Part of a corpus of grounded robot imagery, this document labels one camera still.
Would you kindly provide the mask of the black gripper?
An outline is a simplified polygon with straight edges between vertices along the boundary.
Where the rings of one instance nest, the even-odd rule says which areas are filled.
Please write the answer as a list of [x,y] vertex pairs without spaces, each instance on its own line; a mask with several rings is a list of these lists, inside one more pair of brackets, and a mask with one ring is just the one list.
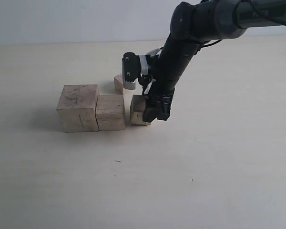
[[175,86],[188,66],[190,60],[201,49],[202,43],[196,40],[177,40],[168,36],[159,55],[148,58],[149,74],[155,80],[145,99],[143,121],[151,123],[154,119],[167,121],[170,117]]

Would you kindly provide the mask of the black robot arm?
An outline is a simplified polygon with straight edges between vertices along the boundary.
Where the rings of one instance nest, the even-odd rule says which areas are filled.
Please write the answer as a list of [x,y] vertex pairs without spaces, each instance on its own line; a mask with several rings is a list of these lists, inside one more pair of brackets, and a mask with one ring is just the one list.
[[148,52],[143,121],[166,121],[175,85],[190,60],[210,41],[236,39],[248,28],[286,26],[286,0],[203,0],[181,2],[173,11],[170,33],[160,49]]

